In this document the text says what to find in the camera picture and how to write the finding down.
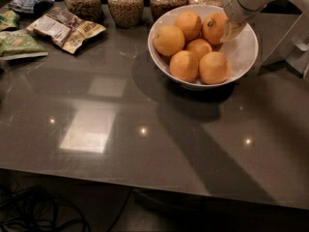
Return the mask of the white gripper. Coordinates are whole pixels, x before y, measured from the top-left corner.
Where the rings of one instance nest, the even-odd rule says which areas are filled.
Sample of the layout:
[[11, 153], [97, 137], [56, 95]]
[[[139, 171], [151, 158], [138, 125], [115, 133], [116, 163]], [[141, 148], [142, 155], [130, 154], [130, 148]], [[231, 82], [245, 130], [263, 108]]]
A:
[[274, 0], [222, 0], [223, 10], [229, 18], [223, 21], [220, 41], [226, 43], [237, 37], [247, 21]]

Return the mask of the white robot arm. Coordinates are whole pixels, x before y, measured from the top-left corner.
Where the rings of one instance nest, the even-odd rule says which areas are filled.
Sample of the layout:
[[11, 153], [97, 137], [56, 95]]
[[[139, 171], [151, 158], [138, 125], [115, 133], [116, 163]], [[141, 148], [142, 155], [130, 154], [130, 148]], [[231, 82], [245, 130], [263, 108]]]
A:
[[299, 15], [263, 14], [278, 0], [222, 0], [226, 15], [237, 23], [260, 22], [262, 49], [260, 65], [285, 61], [290, 70], [306, 77], [309, 70], [309, 0], [286, 0], [300, 10]]

